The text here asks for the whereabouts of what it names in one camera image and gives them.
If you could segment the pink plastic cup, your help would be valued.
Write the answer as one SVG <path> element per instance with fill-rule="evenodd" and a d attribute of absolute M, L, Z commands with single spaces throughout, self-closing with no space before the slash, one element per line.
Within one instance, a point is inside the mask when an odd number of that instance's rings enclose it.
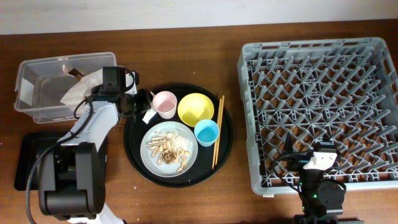
<path fill-rule="evenodd" d="M 170 91 L 157 93 L 152 101 L 154 109 L 163 119 L 173 118 L 177 110 L 177 97 Z"/>

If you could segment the white napkin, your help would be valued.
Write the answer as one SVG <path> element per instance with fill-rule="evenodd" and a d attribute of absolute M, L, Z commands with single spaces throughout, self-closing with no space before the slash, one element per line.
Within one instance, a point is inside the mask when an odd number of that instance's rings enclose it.
<path fill-rule="evenodd" d="M 103 69 L 97 70 L 84 76 L 73 85 L 62 97 L 60 102 L 67 105 L 72 111 L 81 103 L 85 97 L 91 95 L 91 89 L 103 83 Z"/>

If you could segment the gold snack wrapper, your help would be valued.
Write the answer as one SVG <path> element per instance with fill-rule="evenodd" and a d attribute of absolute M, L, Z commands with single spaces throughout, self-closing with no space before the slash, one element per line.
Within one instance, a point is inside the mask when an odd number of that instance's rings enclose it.
<path fill-rule="evenodd" d="M 77 69 L 73 68 L 68 72 L 69 75 L 77 78 L 78 80 L 82 79 L 84 77 L 84 75 L 79 72 Z"/>

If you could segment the yellow plastic bowl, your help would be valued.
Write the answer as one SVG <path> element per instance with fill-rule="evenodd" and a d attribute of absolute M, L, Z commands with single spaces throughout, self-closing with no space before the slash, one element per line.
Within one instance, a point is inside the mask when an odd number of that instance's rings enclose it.
<path fill-rule="evenodd" d="M 203 119 L 212 119 L 214 112 L 213 102 L 201 93 L 184 96 L 177 108 L 178 117 L 190 127 L 195 127 Z"/>

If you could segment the peanut shells and rice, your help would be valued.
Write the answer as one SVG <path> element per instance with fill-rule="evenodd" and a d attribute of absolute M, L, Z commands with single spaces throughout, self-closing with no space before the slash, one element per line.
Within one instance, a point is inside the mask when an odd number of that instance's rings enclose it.
<path fill-rule="evenodd" d="M 156 159 L 155 165 L 173 167 L 175 173 L 183 172 L 191 158 L 193 142 L 176 131 L 154 134 L 146 142 L 146 148 L 151 151 L 151 158 Z"/>

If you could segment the blue plastic cup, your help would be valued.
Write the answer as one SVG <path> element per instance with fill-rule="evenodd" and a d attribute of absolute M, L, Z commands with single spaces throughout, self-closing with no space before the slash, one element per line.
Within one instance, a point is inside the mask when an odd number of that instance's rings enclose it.
<path fill-rule="evenodd" d="M 216 122 L 211 119 L 203 119 L 199 121 L 194 128 L 194 135 L 201 146 L 210 147 L 216 140 Z"/>

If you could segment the grey plate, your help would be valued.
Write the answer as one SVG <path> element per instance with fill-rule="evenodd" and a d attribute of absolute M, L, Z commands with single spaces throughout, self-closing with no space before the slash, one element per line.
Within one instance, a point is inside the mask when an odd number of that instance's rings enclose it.
<path fill-rule="evenodd" d="M 181 173 L 175 173 L 175 169 L 173 167 L 168 167 L 165 165 L 162 166 L 156 166 L 155 162 L 156 159 L 151 158 L 151 151 L 146 148 L 146 142 L 154 136 L 155 132 L 161 132 L 165 131 L 166 133 L 171 132 L 171 131 L 176 131 L 183 137 L 188 138 L 193 142 L 193 147 L 191 150 L 191 158 L 188 161 L 188 166 L 187 168 L 181 172 Z M 144 164 L 144 166 L 150 171 L 150 173 L 158 176 L 158 177 L 176 177 L 179 176 L 183 173 L 185 173 L 191 166 L 194 164 L 197 155 L 198 155 L 198 143 L 196 140 L 196 137 L 194 133 L 189 129 L 186 125 L 182 123 L 178 123 L 175 121 L 165 121 L 159 124 L 156 124 L 152 128 L 150 128 L 142 138 L 141 146 L 140 146 L 140 155 L 141 155 L 141 160 Z"/>

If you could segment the wooden chopstick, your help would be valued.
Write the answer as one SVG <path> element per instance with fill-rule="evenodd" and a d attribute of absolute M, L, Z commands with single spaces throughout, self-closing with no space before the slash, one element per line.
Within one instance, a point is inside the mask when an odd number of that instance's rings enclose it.
<path fill-rule="evenodd" d="M 216 167 L 216 165 L 218 163 L 218 154 L 219 154 L 220 141 L 221 141 L 221 128 L 222 128 L 223 110 L 224 110 L 224 99 L 225 99 L 225 96 L 223 95 L 221 97 L 220 103 L 219 103 L 219 111 L 218 111 L 219 136 L 218 136 L 218 139 L 216 140 L 215 148 L 214 148 L 215 158 L 214 158 L 213 167 Z"/>
<path fill-rule="evenodd" d="M 217 135 L 216 135 L 216 140 L 214 143 L 214 148 L 213 148 L 213 160 L 212 160 L 212 169 L 215 167 L 215 162 L 216 162 L 216 148 L 217 148 L 217 142 L 218 138 L 220 135 L 220 117 L 221 117 L 221 103 L 222 103 L 222 98 L 219 99 L 219 107 L 218 107 L 218 115 L 217 115 Z"/>

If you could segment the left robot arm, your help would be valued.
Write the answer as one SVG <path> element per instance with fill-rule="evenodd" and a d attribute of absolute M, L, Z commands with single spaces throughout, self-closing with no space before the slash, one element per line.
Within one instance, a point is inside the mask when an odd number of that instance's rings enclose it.
<path fill-rule="evenodd" d="M 105 203 L 106 153 L 103 144 L 121 118 L 150 109 L 150 94 L 134 91 L 139 74 L 125 67 L 103 67 L 102 82 L 81 104 L 85 112 L 69 132 L 44 149 L 30 170 L 25 209 L 31 223 L 30 188 L 37 178 L 39 208 L 44 215 L 70 223 L 124 223 Z"/>

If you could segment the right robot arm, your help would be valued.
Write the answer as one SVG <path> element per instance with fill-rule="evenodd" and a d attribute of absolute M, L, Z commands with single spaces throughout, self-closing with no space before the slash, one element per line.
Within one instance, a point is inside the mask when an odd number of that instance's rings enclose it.
<path fill-rule="evenodd" d="M 346 186 L 324 175 L 338 165 L 341 153 L 328 135 L 313 146 L 312 150 L 294 152 L 293 140 L 286 135 L 282 160 L 287 170 L 298 173 L 297 191 L 302 201 L 302 215 L 294 216 L 294 223 L 338 223 L 343 213 Z"/>

